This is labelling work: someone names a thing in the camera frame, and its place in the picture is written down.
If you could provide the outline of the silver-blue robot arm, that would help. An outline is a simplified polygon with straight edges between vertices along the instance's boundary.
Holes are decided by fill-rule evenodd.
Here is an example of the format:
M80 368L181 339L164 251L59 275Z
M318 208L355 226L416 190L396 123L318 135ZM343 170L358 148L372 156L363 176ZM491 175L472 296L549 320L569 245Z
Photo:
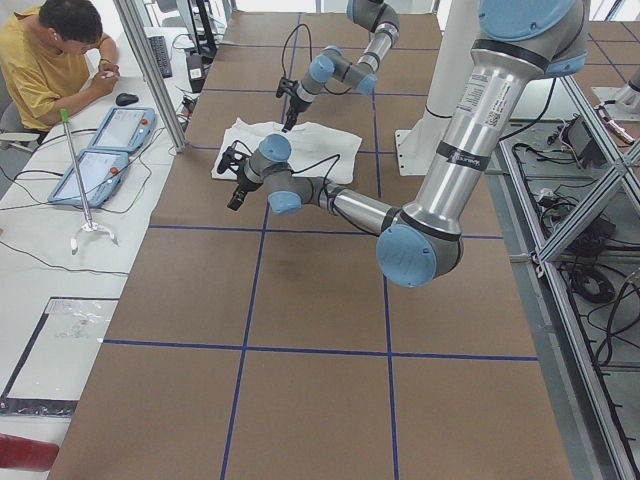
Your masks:
M313 204L376 237L384 276L418 287L453 270L463 255L460 216L528 83L579 71L586 58L590 5L586 1L475 1L450 11L438 61L449 70L453 109L434 147L420 143L426 174L414 200L395 208L347 189L327 176L291 167L285 132L267 135L254 149L229 146L217 165L232 172L229 201L264 189L279 215Z
M300 81L281 77L276 97L290 96L283 132L293 129L298 116L311 106L330 79L362 95L373 93L382 60L399 39L398 15L384 1L349 1L346 13L354 24L372 33L372 39L356 62L345 57L339 47L331 45L310 62Z

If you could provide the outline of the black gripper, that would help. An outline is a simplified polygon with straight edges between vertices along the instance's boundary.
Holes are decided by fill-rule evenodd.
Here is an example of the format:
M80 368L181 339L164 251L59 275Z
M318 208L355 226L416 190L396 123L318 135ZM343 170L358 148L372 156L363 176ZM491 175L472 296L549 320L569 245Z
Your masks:
M260 188L260 183L253 181L245 173L244 170L239 170L236 176L237 188L232 193L227 207L230 210L239 210L244 204L244 200L247 194L257 191Z
M299 97L297 94L292 95L281 131L284 133L290 132L296 126L299 114L305 112L310 106L310 102Z

